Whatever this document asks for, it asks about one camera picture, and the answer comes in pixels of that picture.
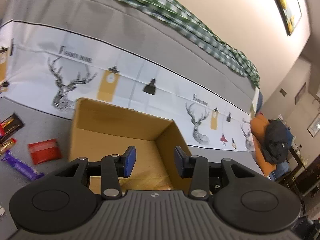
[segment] black bag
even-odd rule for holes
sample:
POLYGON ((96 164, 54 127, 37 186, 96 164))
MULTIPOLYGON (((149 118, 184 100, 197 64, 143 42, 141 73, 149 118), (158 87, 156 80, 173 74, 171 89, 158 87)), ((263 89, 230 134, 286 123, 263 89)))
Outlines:
POLYGON ((277 164, 285 161, 289 150, 286 129, 281 121, 270 120, 262 148, 266 162, 277 164))

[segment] framed picture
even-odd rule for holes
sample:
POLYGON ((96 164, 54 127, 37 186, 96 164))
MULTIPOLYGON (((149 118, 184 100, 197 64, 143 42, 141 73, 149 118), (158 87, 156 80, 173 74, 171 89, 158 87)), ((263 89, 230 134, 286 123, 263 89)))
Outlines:
POLYGON ((300 100, 302 95, 306 92, 306 86, 307 86, 307 83, 305 82, 303 84, 302 88, 299 90, 298 94, 295 96, 295 98, 294 98, 294 104, 295 105, 298 103, 298 101, 300 100))
POLYGON ((275 0, 285 29, 288 35, 291 35, 294 28, 301 19, 301 10, 298 0, 275 0))
POLYGON ((320 113, 317 114, 316 118, 312 121, 312 123, 308 127, 308 132, 312 137, 315 137, 320 130, 320 113))

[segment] purple candy bar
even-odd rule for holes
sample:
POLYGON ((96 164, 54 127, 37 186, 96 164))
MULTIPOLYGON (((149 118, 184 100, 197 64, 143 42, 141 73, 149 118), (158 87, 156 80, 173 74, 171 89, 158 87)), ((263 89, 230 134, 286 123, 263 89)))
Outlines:
POLYGON ((38 172, 34 167, 29 166, 18 158, 14 157, 10 150, 7 150, 1 161, 8 163, 12 168, 26 176, 30 180, 36 180, 44 176, 42 172, 38 172))

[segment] cardboard box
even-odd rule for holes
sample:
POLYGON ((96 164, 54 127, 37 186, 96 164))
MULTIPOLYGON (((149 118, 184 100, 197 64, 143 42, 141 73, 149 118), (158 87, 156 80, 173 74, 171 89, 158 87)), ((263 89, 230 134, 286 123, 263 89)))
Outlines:
MULTIPOLYGON (((140 113, 103 102, 80 98, 72 125, 69 160, 88 157, 100 161, 110 154, 122 155, 136 147, 137 159, 129 178, 120 178, 127 189, 187 192, 191 179, 181 179, 174 164, 173 150, 180 146, 191 155, 173 120, 140 113)), ((100 194, 100 177, 92 177, 90 189, 100 194)))

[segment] deer head illustration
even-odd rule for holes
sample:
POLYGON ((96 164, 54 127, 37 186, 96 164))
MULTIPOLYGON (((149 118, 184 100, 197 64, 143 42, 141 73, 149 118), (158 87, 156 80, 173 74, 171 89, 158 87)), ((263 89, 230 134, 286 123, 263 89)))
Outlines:
POLYGON ((48 58, 48 66, 49 66, 49 70, 52 73, 52 75, 55 76, 56 78, 56 85, 58 87, 58 92, 57 95, 54 97, 52 105, 59 110, 65 110, 67 108, 69 108, 70 106, 74 106, 75 102, 68 100, 68 92, 73 91, 76 89, 76 85, 80 85, 80 84, 87 84, 89 83, 92 79, 95 78, 95 76, 97 75, 97 73, 95 73, 92 77, 90 77, 90 72, 89 72, 89 68, 87 65, 85 65, 85 69, 87 72, 87 75, 80 79, 80 72, 78 72, 77 78, 74 80, 71 80, 70 83, 68 85, 64 85, 62 83, 62 75, 60 74, 61 70, 62 70, 62 66, 56 70, 56 68, 54 67, 56 61, 58 59, 60 59, 61 57, 58 57, 57 59, 55 59, 54 61, 52 61, 52 63, 50 63, 50 58, 48 58))
POLYGON ((188 115, 191 116, 191 122, 194 125, 193 134, 192 134, 193 138, 196 140, 196 142, 203 144, 203 145, 207 145, 207 144, 209 144, 210 140, 209 140, 208 136, 199 133, 199 126, 202 124, 203 120, 207 119, 207 117, 209 116, 209 113, 207 113, 206 109, 204 109, 205 114, 203 115, 203 113, 201 113, 201 117, 196 122, 194 111, 191 111, 191 107, 193 105, 194 105, 194 103, 192 103, 190 106, 188 106, 186 103, 187 113, 188 113, 188 115))
POLYGON ((247 148, 247 150, 250 150, 250 148, 252 147, 252 142, 249 141, 249 137, 251 135, 251 131, 248 130, 248 133, 245 133, 245 131, 243 130, 243 124, 241 124, 241 130, 242 130, 243 135, 245 137, 245 147, 247 148))

